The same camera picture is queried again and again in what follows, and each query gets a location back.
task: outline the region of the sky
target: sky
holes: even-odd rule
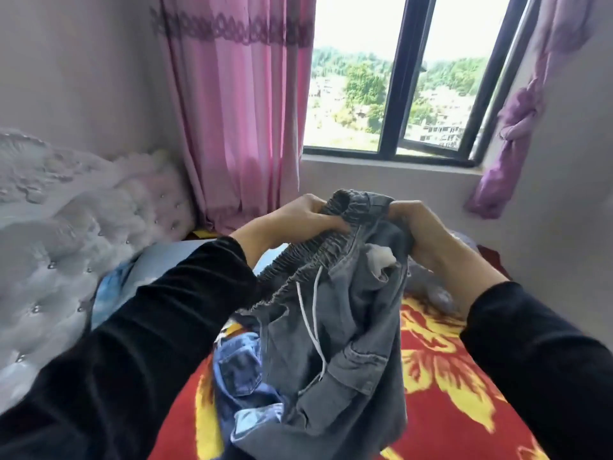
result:
[[[432,63],[489,56],[509,0],[436,0],[424,52]],[[317,0],[315,48],[394,59],[405,0]]]

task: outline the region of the white drawstring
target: white drawstring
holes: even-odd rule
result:
[[[300,283],[298,281],[296,281],[296,289],[298,289],[298,301],[300,302],[300,310],[302,312],[302,319],[305,322],[306,325],[306,330],[308,331],[309,337],[311,338],[311,341],[313,342],[313,345],[315,346],[315,350],[317,350],[317,353],[319,354],[319,357],[321,357],[321,373],[319,373],[319,380],[321,380],[324,377],[324,374],[326,373],[326,357],[324,357],[324,353],[321,351],[321,346],[319,345],[319,334],[317,331],[317,313],[316,313],[316,307],[317,307],[317,285],[319,284],[319,277],[321,276],[321,272],[324,270],[323,266],[319,267],[319,270],[317,271],[317,276],[315,277],[315,284],[313,285],[313,331],[315,332],[315,335],[313,335],[313,332],[311,331],[311,327],[308,324],[308,319],[307,319],[307,313],[305,311],[305,306],[304,303],[302,302],[302,293],[300,292]]]

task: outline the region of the gray pants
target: gray pants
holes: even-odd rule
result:
[[[289,246],[261,275],[262,380],[287,400],[241,410],[232,441],[259,459],[370,459],[406,425],[399,308],[411,238],[392,199],[338,191],[349,235]]]

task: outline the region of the tied curtain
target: tied curtain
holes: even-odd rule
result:
[[[590,38],[594,0],[542,0],[538,57],[528,86],[517,91],[499,114],[502,152],[481,178],[465,208],[483,219],[498,219],[511,200],[528,155],[532,133],[544,111],[543,90]]]
[[[207,229],[298,196],[316,0],[152,0],[183,156]]]

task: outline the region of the window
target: window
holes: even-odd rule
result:
[[[536,24],[528,1],[318,0],[305,152],[478,165]]]

